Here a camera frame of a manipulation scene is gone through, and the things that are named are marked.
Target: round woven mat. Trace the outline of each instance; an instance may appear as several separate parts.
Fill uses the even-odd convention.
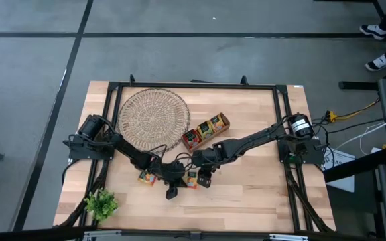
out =
[[[150,88],[134,94],[121,107],[117,128],[141,151],[163,144],[168,151],[178,145],[189,124],[190,112],[181,97],[169,90]]]

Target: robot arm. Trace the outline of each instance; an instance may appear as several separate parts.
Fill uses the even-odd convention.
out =
[[[290,134],[287,134],[284,123],[288,122]],[[215,143],[212,148],[197,150],[193,152],[192,163],[201,167],[198,172],[198,184],[210,187],[212,173],[220,168],[221,165],[231,163],[241,157],[249,149],[264,145],[266,143],[284,140],[287,142],[290,153],[294,155],[305,155],[309,151],[305,143],[314,136],[308,117],[302,114],[295,114],[283,118],[279,123],[243,137],[242,139],[227,139]]]
[[[89,115],[78,132],[70,135],[64,144],[70,148],[73,159],[112,159],[114,150],[118,150],[136,169],[152,173],[169,185],[167,199],[177,196],[177,187],[187,187],[182,181],[184,165],[181,162],[162,163],[158,155],[136,149],[99,115]]]

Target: potted plant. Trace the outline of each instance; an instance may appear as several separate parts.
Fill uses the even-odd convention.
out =
[[[119,207],[119,204],[114,199],[114,193],[109,193],[107,190],[99,189],[97,197],[93,193],[85,199],[87,206],[86,210],[93,212],[93,218],[102,222],[111,216]]]

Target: wooden table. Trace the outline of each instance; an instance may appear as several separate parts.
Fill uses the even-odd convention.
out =
[[[101,114],[108,82],[91,82],[79,125],[89,114]],[[309,116],[304,89],[287,86],[292,112]],[[121,106],[144,88],[124,87]],[[272,91],[170,88],[187,103],[190,128],[223,112],[231,127],[204,147],[227,138],[241,138],[276,123]],[[111,119],[112,106],[108,118]],[[169,162],[186,151],[183,144],[167,152]],[[63,222],[84,196],[90,160],[79,161],[66,174],[54,224]],[[308,199],[328,226],[335,229],[326,184],[320,170],[303,165]],[[178,196],[167,200],[167,186],[157,181],[150,187],[137,180],[139,171],[128,158],[116,152],[109,166],[106,188],[115,193],[120,208],[102,228],[152,230],[206,230],[238,232],[292,232],[287,185],[279,162],[276,142],[247,151],[237,161],[223,165],[212,176],[209,189],[178,189]],[[298,201],[302,229],[305,228],[302,205]],[[91,223],[88,215],[87,224]]]

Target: gray floor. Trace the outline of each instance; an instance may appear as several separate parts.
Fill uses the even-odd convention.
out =
[[[76,32],[85,5],[86,0],[0,0],[0,31]],[[102,0],[94,2],[86,32],[356,33],[360,24],[378,21],[369,3]],[[5,153],[0,162],[0,232],[10,227],[73,41],[0,39],[0,152]],[[369,73],[363,65],[385,51],[386,42],[371,39],[83,39],[25,228],[52,225],[68,156],[62,140],[78,126],[91,80],[127,80],[134,74],[137,81],[223,83],[246,75],[250,83],[301,84],[312,117],[320,118],[326,110],[344,114],[376,99],[375,92],[342,91],[337,83],[378,80],[386,71]],[[329,130],[381,117],[377,105]],[[337,133],[331,145],[364,129]],[[363,148],[384,143],[385,131],[377,131],[363,140]],[[342,151],[363,155],[358,142]],[[338,229],[357,235],[368,231],[370,225],[361,221],[367,217],[363,210],[344,205],[337,190],[329,192]]]

